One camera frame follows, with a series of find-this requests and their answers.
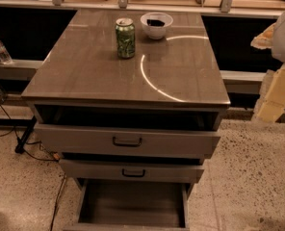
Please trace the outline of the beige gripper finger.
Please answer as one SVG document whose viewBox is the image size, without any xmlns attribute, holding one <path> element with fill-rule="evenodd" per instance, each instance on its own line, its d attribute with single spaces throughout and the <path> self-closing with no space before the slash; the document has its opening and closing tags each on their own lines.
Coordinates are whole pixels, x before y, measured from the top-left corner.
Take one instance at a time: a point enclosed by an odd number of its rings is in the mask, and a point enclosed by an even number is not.
<svg viewBox="0 0 285 231">
<path fill-rule="evenodd" d="M 264 80 L 265 92 L 257 103 L 255 116 L 264 122 L 276 122 L 285 112 L 285 64 Z"/>
<path fill-rule="evenodd" d="M 270 25 L 261 34 L 256 36 L 250 43 L 250 45 L 257 49 L 271 49 L 273 39 L 274 24 Z"/>
</svg>

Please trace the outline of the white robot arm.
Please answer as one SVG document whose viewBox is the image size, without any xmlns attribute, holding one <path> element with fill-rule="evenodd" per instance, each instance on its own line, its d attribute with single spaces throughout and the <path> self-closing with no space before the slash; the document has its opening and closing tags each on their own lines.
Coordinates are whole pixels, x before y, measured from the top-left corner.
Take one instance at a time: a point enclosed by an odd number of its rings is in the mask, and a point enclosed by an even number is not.
<svg viewBox="0 0 285 231">
<path fill-rule="evenodd" d="M 282 62 L 272 78 L 265 79 L 267 90 L 261 94 L 255 111 L 257 119 L 276 122 L 285 111 L 285 12 L 250 45 L 260 50 L 271 49 L 272 57 Z"/>
</svg>

